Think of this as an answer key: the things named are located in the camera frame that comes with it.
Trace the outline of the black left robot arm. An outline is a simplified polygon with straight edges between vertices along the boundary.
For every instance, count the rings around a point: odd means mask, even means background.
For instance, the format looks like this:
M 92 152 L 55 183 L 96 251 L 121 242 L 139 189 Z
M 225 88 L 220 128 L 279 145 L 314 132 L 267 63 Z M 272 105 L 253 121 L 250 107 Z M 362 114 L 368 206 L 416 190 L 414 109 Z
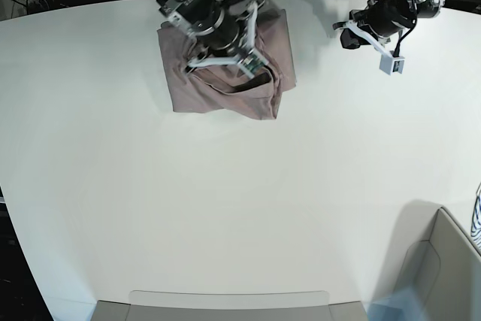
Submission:
M 416 28 L 418 20 L 436 17 L 443 6 L 444 0 L 368 0 L 366 8 L 350 11 L 346 22 L 333 27 L 342 30 L 342 46 L 350 50 L 368 44 L 383 47 L 397 34 L 397 56 L 401 42 Z

